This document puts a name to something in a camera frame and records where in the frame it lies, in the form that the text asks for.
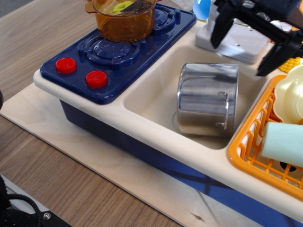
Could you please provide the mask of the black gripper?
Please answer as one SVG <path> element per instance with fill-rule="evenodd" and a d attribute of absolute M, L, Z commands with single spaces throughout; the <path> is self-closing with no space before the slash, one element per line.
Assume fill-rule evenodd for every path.
<path fill-rule="evenodd" d="M 211 44 L 216 49 L 234 19 L 239 19 L 277 43 L 258 67 L 257 76 L 267 76 L 288 59 L 299 56 L 299 44 L 303 41 L 303 14 L 297 7 L 299 3 L 298 0 L 253 0 L 252 6 L 248 6 L 244 0 L 216 0 L 214 5 L 219 15 L 212 31 Z M 286 22 L 298 30 L 284 32 L 270 21 Z"/>

